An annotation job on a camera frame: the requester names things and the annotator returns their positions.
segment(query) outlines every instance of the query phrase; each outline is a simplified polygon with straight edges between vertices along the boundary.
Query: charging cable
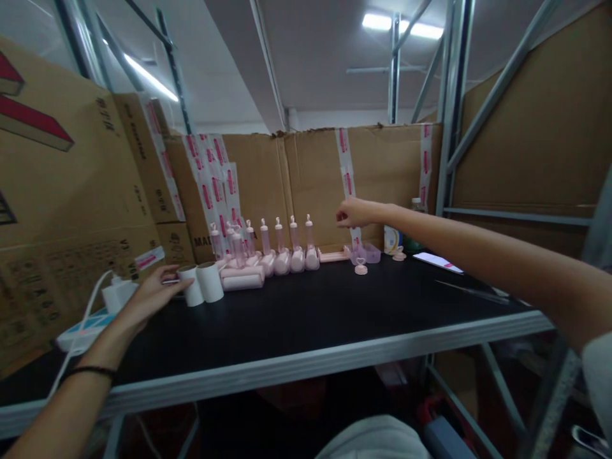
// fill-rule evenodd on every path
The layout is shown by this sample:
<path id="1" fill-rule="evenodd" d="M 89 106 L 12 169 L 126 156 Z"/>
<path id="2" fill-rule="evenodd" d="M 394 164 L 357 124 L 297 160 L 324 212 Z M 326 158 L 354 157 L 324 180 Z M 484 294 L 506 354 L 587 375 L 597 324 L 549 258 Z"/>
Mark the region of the charging cable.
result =
<path id="1" fill-rule="evenodd" d="M 66 358 L 64 359 L 64 363 L 62 363 L 62 367 L 60 368 L 59 373 L 57 374 L 57 377 L 55 378 L 55 382 L 53 383 L 53 386 L 51 387 L 51 391 L 49 392 L 47 400 L 49 400 L 53 396 L 55 391 L 57 391 L 57 387 L 59 386 L 59 381 L 62 379 L 62 376 L 64 375 L 64 372 L 66 371 L 68 362 L 73 357 L 72 352 L 74 351 L 75 343 L 77 342 L 77 337 L 81 335 L 81 332 L 85 328 L 85 322 L 87 322 L 87 319 L 89 319 L 89 314 L 91 313 L 91 308 L 93 307 L 94 302 L 96 301 L 96 296 L 98 295 L 100 286 L 102 285 L 102 282 L 104 282 L 104 280 L 106 279 L 106 276 L 108 276 L 112 272 L 113 270 L 109 270 L 109 271 L 106 271 L 102 276 L 100 276 L 100 278 L 98 279 L 98 282 L 96 283 L 96 286 L 91 292 L 91 296 L 89 297 L 89 303 L 87 303 L 87 308 L 85 309 L 85 314 L 83 315 L 83 320 L 81 321 L 81 325 L 78 328 L 78 332 L 76 333 L 75 338 L 72 340 L 72 343 L 70 344 L 70 349 L 68 350 L 68 353 L 66 354 Z"/>

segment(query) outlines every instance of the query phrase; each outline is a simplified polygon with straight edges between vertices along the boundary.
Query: pink bottle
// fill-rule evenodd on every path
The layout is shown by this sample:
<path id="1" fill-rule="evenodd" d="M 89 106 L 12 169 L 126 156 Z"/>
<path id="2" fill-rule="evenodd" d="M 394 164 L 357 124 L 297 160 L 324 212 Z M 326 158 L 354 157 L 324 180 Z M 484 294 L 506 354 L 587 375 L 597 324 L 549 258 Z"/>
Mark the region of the pink bottle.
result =
<path id="1" fill-rule="evenodd" d="M 285 248 L 285 236 L 282 232 L 281 219 L 276 217 L 276 240 L 279 243 L 279 255 L 274 261 L 274 274 L 285 275 L 289 273 L 289 265 L 291 263 L 291 252 Z"/>
<path id="2" fill-rule="evenodd" d="M 215 260 L 220 261 L 225 257 L 223 253 L 223 245 L 221 244 L 221 233 L 217 229 L 216 223 L 210 224 L 210 238 L 212 239 L 212 252 L 215 254 Z"/>
<path id="3" fill-rule="evenodd" d="M 251 228 L 251 220 L 247 220 L 247 255 L 248 257 L 255 256 L 255 229 Z"/>
<path id="4" fill-rule="evenodd" d="M 232 248 L 232 255 L 234 260 L 236 261 L 236 267 L 238 269 L 244 268 L 246 264 L 246 259 L 244 256 L 244 248 L 242 247 L 242 238 L 240 237 L 240 233 L 236 232 L 234 228 L 239 228 L 238 226 L 230 226 L 227 233 L 229 238 L 229 244 Z"/>
<path id="5" fill-rule="evenodd" d="M 312 230 L 312 222 L 310 221 L 310 214 L 306 215 L 306 261 L 304 263 L 308 271 L 315 271 L 319 269 L 321 262 L 319 260 L 319 254 L 317 249 L 314 247 L 314 234 Z"/>
<path id="6" fill-rule="evenodd" d="M 270 277 L 274 274 L 274 261 L 276 260 L 276 252 L 270 250 L 270 235 L 268 234 L 268 227 L 266 221 L 261 219 L 261 227 L 259 228 L 261 234 L 261 245 L 263 246 L 263 257 L 259 262 L 265 269 L 266 277 Z"/>
<path id="7" fill-rule="evenodd" d="M 291 245 L 293 246 L 293 255 L 291 256 L 291 272 L 299 273 L 304 271 L 304 251 L 300 246 L 298 224 L 295 223 L 295 218 L 293 215 L 291 216 L 291 223 L 289 223 L 289 234 L 291 235 Z"/>

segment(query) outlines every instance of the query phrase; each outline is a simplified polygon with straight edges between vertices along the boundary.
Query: ceiling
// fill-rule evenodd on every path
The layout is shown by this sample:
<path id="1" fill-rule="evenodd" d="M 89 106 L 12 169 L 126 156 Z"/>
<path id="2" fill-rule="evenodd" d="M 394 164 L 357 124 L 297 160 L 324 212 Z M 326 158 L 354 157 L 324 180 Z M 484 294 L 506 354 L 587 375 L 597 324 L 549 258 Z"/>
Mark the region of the ceiling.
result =
<path id="1" fill-rule="evenodd" d="M 421 0 L 259 0 L 268 44 L 286 107 L 300 110 L 362 110 L 387 107 L 388 74 L 347 75 L 349 67 L 386 67 L 391 33 L 364 29 L 366 13 L 400 12 L 410 19 Z M 543 35 L 568 18 L 584 13 L 594 2 L 563 0 Z M 472 83 L 497 71 L 510 57 L 541 2 L 535 0 L 476 0 L 468 79 Z M 444 27 L 446 0 L 433 0 L 421 20 Z M 436 41 L 411 36 L 400 53 L 402 65 L 427 67 Z M 425 71 L 402 72 L 399 106 L 412 108 Z M 437 101 L 434 80 L 425 106 Z"/>
<path id="2" fill-rule="evenodd" d="M 165 52 L 125 0 L 91 0 L 124 51 L 174 91 Z M 286 127 L 285 108 L 298 111 L 386 108 L 387 74 L 347 75 L 348 67 L 387 66 L 390 33 L 364 30 L 366 13 L 398 11 L 410 18 L 420 0 L 135 0 L 154 20 L 162 7 L 186 83 L 187 107 L 197 131 L 265 132 Z M 562 0 L 542 37 L 586 13 L 599 0 Z M 476 0 L 469 84 L 508 60 L 540 0 Z M 54 18 L 53 0 L 2 0 L 0 33 L 38 55 L 72 68 Z M 420 22 L 444 26 L 446 0 L 432 0 Z M 436 42 L 411 36 L 403 65 L 427 67 Z M 133 87 L 108 54 L 113 88 Z M 424 71 L 402 72 L 400 107 L 412 108 Z M 182 130 L 178 103 L 163 102 L 170 124 Z M 435 106 L 434 80 L 425 107 Z"/>

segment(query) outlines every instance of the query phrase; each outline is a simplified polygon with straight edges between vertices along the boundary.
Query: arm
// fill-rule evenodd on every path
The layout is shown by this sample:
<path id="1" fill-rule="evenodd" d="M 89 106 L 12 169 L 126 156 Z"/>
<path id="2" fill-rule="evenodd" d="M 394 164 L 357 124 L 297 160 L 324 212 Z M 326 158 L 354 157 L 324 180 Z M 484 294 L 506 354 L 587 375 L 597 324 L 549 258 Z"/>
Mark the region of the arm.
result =
<path id="1" fill-rule="evenodd" d="M 483 228 L 393 204 L 351 199 L 338 226 L 386 224 L 477 279 L 540 308 L 577 352 L 612 331 L 612 277 L 586 263 Z"/>
<path id="2" fill-rule="evenodd" d="M 146 279 L 77 366 L 117 370 L 128 346 L 149 318 L 193 282 L 162 285 L 162 281 L 174 278 L 167 271 L 177 267 L 162 266 Z M 79 458 L 109 391 L 110 378 L 106 376 L 90 372 L 70 376 L 5 458 Z"/>

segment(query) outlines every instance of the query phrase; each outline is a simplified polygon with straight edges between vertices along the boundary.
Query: red arrow print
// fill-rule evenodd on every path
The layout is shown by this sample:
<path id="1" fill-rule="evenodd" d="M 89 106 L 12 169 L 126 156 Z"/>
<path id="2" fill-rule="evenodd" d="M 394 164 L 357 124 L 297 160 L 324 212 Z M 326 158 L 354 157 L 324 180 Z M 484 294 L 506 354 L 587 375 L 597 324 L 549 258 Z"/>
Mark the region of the red arrow print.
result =
<path id="1" fill-rule="evenodd" d="M 25 84 L 0 51 L 0 94 L 18 96 Z M 55 118 L 5 96 L 0 96 L 0 129 L 65 152 L 75 144 Z"/>

